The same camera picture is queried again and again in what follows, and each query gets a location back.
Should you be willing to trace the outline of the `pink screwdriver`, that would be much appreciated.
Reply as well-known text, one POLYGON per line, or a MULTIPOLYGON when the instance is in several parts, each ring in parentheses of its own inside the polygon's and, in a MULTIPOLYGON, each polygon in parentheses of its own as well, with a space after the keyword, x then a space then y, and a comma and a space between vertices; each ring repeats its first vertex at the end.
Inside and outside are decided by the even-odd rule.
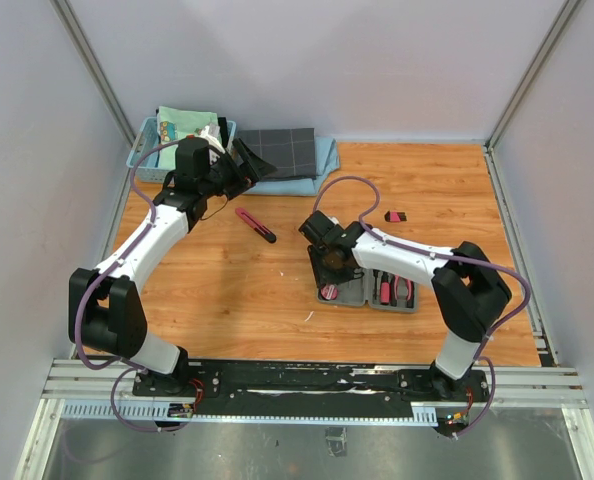
POLYGON ((373 270, 372 271, 373 274, 373 291, 372 291, 372 299, 374 303, 377 303, 379 300, 379 294, 380 294, 380 272, 379 270, 373 270))
POLYGON ((379 301, 381 305, 389 305, 391 300, 390 275, 387 272, 381 273, 379 287, 379 301))

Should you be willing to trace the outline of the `grey plastic tool case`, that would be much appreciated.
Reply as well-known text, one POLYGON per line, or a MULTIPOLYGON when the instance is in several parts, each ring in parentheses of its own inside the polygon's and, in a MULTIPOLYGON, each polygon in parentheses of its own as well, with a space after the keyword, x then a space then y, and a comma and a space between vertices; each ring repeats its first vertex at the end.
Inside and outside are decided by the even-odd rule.
POLYGON ((415 313, 418 309, 416 283, 399 275, 373 269, 361 270, 346 283, 319 288, 317 298, 322 303, 334 306, 368 306, 389 312, 415 313))

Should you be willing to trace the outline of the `pink black pliers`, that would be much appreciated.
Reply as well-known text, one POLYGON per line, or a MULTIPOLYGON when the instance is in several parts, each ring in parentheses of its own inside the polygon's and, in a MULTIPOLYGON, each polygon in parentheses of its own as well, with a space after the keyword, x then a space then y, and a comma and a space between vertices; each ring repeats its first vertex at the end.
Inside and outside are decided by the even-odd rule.
POLYGON ((410 308, 413 304, 414 285, 406 278, 394 275, 390 281, 390 305, 410 308))

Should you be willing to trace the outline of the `pink hex key set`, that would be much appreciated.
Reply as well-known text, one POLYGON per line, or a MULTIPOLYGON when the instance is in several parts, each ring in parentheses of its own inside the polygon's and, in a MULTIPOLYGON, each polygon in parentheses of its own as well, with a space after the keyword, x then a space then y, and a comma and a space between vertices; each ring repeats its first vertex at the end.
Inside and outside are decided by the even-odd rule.
POLYGON ((389 223, 399 223, 406 222, 407 216, 405 212, 388 210, 384 215, 384 219, 389 223))

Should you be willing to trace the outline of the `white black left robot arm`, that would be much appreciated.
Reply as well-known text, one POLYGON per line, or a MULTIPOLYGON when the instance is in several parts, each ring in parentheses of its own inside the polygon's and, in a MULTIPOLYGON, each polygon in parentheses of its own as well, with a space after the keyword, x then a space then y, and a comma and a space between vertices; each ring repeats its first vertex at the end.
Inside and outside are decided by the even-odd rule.
POLYGON ((111 362, 153 374, 160 388, 177 396, 193 383, 188 353, 149 331, 140 293, 169 250, 203 219, 210 198, 233 200, 276 169, 239 139, 232 151, 208 133, 169 145, 175 166, 161 191, 145 199, 140 226, 96 267, 71 275, 68 335, 89 369, 110 364, 92 362, 85 351, 104 352, 111 362))

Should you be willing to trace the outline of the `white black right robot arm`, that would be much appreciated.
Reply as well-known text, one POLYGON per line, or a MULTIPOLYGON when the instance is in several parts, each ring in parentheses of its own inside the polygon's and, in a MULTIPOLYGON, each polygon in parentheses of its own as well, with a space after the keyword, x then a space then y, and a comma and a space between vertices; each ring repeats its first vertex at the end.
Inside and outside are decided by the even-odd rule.
POLYGON ((476 244, 433 247, 355 221, 344 227, 317 210, 299 227, 316 284, 340 285, 361 270, 380 270, 429 288, 448 332, 429 369, 429 390, 443 400, 463 392, 484 337, 512 299, 476 244))

